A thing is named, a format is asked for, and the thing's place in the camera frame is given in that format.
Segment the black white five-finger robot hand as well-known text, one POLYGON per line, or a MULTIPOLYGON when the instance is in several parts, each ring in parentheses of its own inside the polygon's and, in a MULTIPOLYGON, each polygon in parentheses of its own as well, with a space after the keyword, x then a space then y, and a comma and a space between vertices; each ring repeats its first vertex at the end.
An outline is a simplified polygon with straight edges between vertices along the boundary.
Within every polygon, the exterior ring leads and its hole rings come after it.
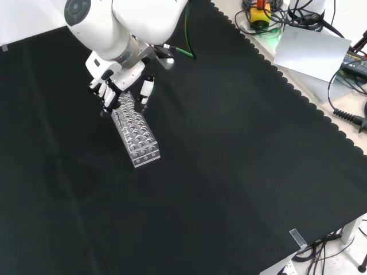
POLYGON ((142 76, 150 57, 144 57, 130 69, 116 61, 107 61, 92 52, 85 65, 93 77, 89 83, 89 91, 94 94, 100 105, 101 117, 109 117, 120 107, 118 99, 122 93, 127 93, 142 76))

